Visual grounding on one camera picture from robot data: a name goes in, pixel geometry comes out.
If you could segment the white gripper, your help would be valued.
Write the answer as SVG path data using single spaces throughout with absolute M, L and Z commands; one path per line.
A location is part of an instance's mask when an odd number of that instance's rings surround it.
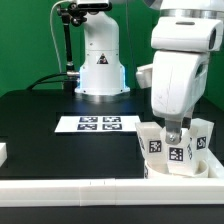
M 161 17 L 152 32 L 153 62 L 137 68 L 142 88 L 151 89 L 153 113 L 181 121 L 203 95 L 209 57 L 222 43 L 217 19 Z

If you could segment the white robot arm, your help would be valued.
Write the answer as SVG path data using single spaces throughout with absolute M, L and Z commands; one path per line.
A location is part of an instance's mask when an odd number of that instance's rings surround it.
M 81 86 L 89 95 L 115 90 L 116 83 L 103 76 L 118 66 L 104 47 L 109 32 L 102 18 L 115 0 L 78 0 L 87 12 L 85 33 L 94 45 L 87 49 L 80 69 Z M 151 89 L 152 110 L 165 119 L 166 142 L 181 141 L 181 130 L 190 126 L 192 108 L 205 89 L 210 53 L 217 51 L 224 35 L 224 0 L 145 0 L 160 17 L 152 31 L 153 62 L 140 67 L 139 84 Z

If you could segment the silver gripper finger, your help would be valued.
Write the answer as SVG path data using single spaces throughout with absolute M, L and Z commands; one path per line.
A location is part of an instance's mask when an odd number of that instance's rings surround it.
M 166 143 L 167 144 L 179 144 L 181 142 L 181 131 L 182 122 L 181 121 L 165 121 L 166 129 Z

